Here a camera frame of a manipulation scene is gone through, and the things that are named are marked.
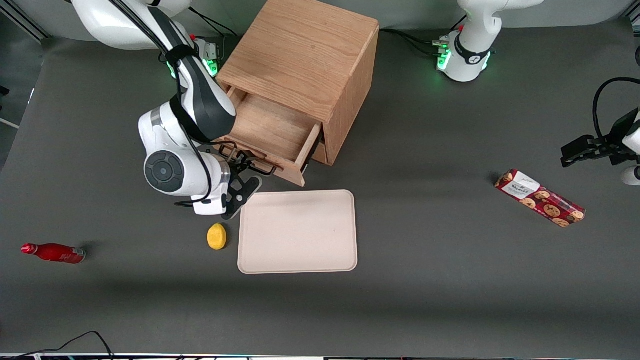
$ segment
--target beige tray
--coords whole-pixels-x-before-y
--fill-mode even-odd
[[[345,272],[357,264],[348,190],[257,193],[240,212],[238,269],[245,274]]]

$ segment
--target gray table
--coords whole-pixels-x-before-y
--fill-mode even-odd
[[[607,160],[559,161],[593,132],[597,87],[640,76],[629,23],[508,29],[496,48],[458,84],[382,34],[338,161],[306,173],[306,190],[355,195],[358,266],[249,276],[238,219],[228,248],[210,250],[220,218],[172,206],[142,175],[138,117],[174,91],[157,53],[49,42],[0,184],[0,349],[95,329],[116,352],[637,359],[640,188]],[[638,93],[603,95],[606,131]],[[584,206],[585,221],[561,229],[494,189],[488,178],[514,167]],[[262,188],[288,190],[302,189],[275,177]],[[20,253],[27,241],[90,257],[46,263]]]

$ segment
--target wooden cabinet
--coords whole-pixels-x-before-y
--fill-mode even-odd
[[[333,165],[371,88],[378,21],[315,0],[269,0],[218,82],[236,106],[232,140],[304,186]]]

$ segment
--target black cable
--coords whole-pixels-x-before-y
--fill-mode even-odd
[[[225,59],[225,56],[227,55],[227,50],[225,49],[226,44],[227,44],[227,37],[222,37],[222,55],[220,56],[220,61],[223,61]]]
[[[177,86],[178,103],[180,104],[180,106],[182,106],[182,87],[180,86],[180,72],[178,71],[179,62],[174,65],[175,65],[174,73],[175,73],[175,83]],[[198,200],[185,200],[185,201],[177,201],[173,203],[173,205],[179,206],[181,208],[192,208],[193,204],[195,204],[196,202],[202,202],[203,200],[206,200],[209,197],[209,195],[211,195],[211,191],[213,190],[211,186],[211,173],[209,172],[209,167],[204,162],[204,159],[202,158],[200,151],[198,151],[198,148],[196,148],[196,146],[193,145],[193,141],[191,140],[191,137],[189,136],[189,134],[184,129],[184,126],[182,126],[181,123],[180,123],[180,127],[182,128],[182,131],[186,135],[189,145],[191,146],[193,151],[196,153],[196,156],[198,157],[198,161],[202,165],[202,168],[204,169],[204,172],[207,175],[207,195],[204,195],[204,197]]]
[[[460,19],[460,21],[458,21],[454,26],[451,27],[451,31],[454,31],[458,25],[460,25],[461,22],[463,22],[465,19],[467,18],[467,14],[465,14],[465,16],[462,17],[462,19]]]
[[[107,353],[109,354],[110,360],[113,360],[113,357],[115,356],[114,353],[111,351],[111,348],[109,348],[109,345],[107,344],[106,341],[104,341],[104,338],[102,338],[100,333],[95,331],[95,330],[87,331],[86,333],[67,341],[64,345],[62,345],[59,348],[44,348],[42,350],[32,351],[32,352],[28,352],[26,354],[13,356],[11,359],[18,359],[20,357],[30,356],[30,355],[37,354],[37,353],[40,353],[40,352],[56,352],[56,351],[60,351],[60,350],[64,349],[67,345],[69,345],[72,342],[74,342],[75,340],[78,340],[79,338],[82,338],[83,336],[86,336],[86,335],[89,335],[89,334],[96,334],[96,336],[98,336],[98,338],[100,338],[100,341],[102,342],[102,344],[104,345],[104,348],[107,350]]]
[[[209,25],[213,30],[215,30],[218,34],[220,34],[221,37],[225,37],[225,34],[222,33],[222,31],[220,31],[218,28],[216,28],[216,26],[214,26],[213,24],[211,24],[207,19],[201,17],[201,19],[207,23],[207,25]]]
[[[435,52],[430,52],[430,51],[426,51],[424,49],[421,49],[418,45],[414,44],[413,42],[418,42],[420,44],[425,44],[425,45],[431,45],[431,42],[428,42],[427,40],[423,40],[414,36],[411,36],[403,31],[399,31],[396,29],[380,29],[380,31],[384,32],[384,33],[391,33],[391,34],[397,34],[400,35],[400,37],[407,42],[407,44],[411,45],[414,49],[418,50],[419,52],[421,52],[422,54],[425,55],[436,55]]]
[[[403,38],[408,38],[409,40],[415,41],[415,42],[420,43],[420,44],[431,45],[430,41],[423,40],[421,38],[417,38],[417,37],[415,37],[413,35],[409,35],[409,34],[405,33],[404,31],[400,31],[400,30],[396,30],[396,29],[380,29],[380,31],[383,32],[383,33],[397,34],[397,35],[400,35]]]
[[[640,85],[640,79],[634,78],[613,78],[605,81],[604,84],[600,85],[598,91],[596,91],[596,95],[593,97],[593,127],[596,129],[596,135],[598,135],[599,139],[603,139],[602,131],[600,130],[600,121],[598,120],[598,101],[600,100],[600,94],[602,94],[602,90],[604,90],[607,85],[611,83],[615,83],[617,81],[626,81],[627,83],[634,83]]]
[[[149,39],[158,47],[158,49],[160,49],[160,51],[162,52],[162,55],[164,55],[164,57],[166,58],[166,54],[169,52],[169,50],[167,49],[167,47],[162,43],[162,41],[160,41],[160,39],[156,36],[156,34],[154,34],[153,31],[151,31],[151,29],[140,19],[140,17],[133,12],[127,5],[123,4],[122,0],[109,0],[109,2],[115,6],[117,9],[120,10],[120,12],[122,12],[131,22],[133,22],[147,37],[149,37]],[[176,96],[178,97],[178,102],[180,104],[180,106],[182,106],[182,87],[180,86],[180,72],[178,70],[179,67],[179,62],[175,63],[175,64],[171,64],[172,67],[175,68],[175,84],[176,84]],[[200,155],[200,151],[198,151],[198,149],[195,147],[195,145],[193,145],[193,141],[191,141],[191,137],[189,136],[189,134],[187,133],[187,131],[184,129],[184,126],[182,126],[182,124],[180,124],[180,127],[182,128],[182,131],[184,132],[184,134],[186,135],[186,138],[189,142],[189,144],[191,145],[191,148],[193,149],[193,151],[196,153],[196,156],[198,157],[198,160],[200,161],[200,164],[202,165],[202,168],[204,169],[206,175],[207,175],[207,195],[205,197],[203,197],[202,199],[199,200],[187,200],[187,201],[178,201],[175,203],[176,206],[182,206],[182,207],[193,207],[193,204],[196,202],[202,202],[203,200],[205,200],[206,198],[208,198],[211,194],[212,188],[211,188],[211,174],[209,173],[209,168],[207,167],[207,164],[204,162],[204,159],[202,158],[202,155]]]
[[[191,11],[192,13],[194,13],[194,14],[198,15],[199,17],[201,17],[201,18],[203,18],[203,19],[207,19],[207,20],[209,20],[209,21],[213,22],[213,23],[214,23],[214,24],[216,24],[216,25],[222,26],[223,28],[225,28],[225,29],[229,30],[229,31],[231,32],[231,34],[233,34],[234,36],[238,36],[238,34],[237,34],[235,31],[233,31],[233,30],[231,30],[230,28],[228,28],[228,27],[224,26],[223,24],[220,24],[219,22],[215,21],[214,19],[212,19],[212,18],[210,18],[210,17],[208,17],[208,16],[202,15],[201,13],[199,13],[199,12],[198,12],[197,10],[195,10],[194,8],[189,7],[189,11]]]

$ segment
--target open drawer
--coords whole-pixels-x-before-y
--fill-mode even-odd
[[[227,95],[236,107],[236,124],[219,140],[233,141],[266,165],[259,168],[299,186],[303,173],[319,143],[322,125],[308,115],[231,86]]]

